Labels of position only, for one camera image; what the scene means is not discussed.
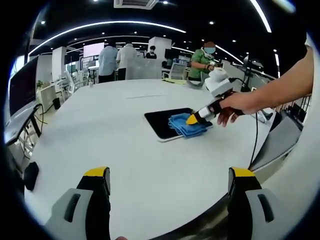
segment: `forearm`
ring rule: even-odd
[[[256,99],[257,110],[277,107],[312,92],[314,81],[314,58],[312,49],[279,79],[258,88],[252,94]]]
[[[202,64],[196,61],[192,61],[191,62],[191,67],[195,68],[195,69],[206,69],[207,65],[206,64]]]

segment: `man in green shirt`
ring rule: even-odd
[[[201,72],[208,74],[213,71],[214,66],[210,63],[214,60],[212,54],[216,51],[216,45],[212,41],[204,43],[201,49],[195,51],[191,58],[191,70],[188,79],[201,81]]]

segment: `human hand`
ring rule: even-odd
[[[217,123],[225,127],[231,117],[230,122],[234,123],[239,117],[234,109],[242,110],[244,114],[254,114],[259,110],[259,101],[255,92],[235,92],[220,102],[222,108]]]
[[[209,65],[208,66],[208,70],[211,72],[211,71],[213,71],[215,69],[215,67],[214,66],[212,66],[212,65]]]

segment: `air vent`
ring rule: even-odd
[[[114,8],[127,8],[127,9],[152,9],[159,0],[114,0]]]

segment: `white shirt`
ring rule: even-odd
[[[314,61],[308,118],[283,166],[262,184],[262,188],[269,189],[287,209],[292,227],[306,214],[320,189],[320,56],[308,35],[306,45],[313,49]]]
[[[112,46],[106,46],[99,55],[99,76],[111,75],[116,70],[116,58],[118,50]]]
[[[119,69],[124,69],[128,65],[128,61],[133,60],[138,56],[137,50],[133,47],[132,44],[128,43],[123,48],[121,48],[116,57],[119,63]]]

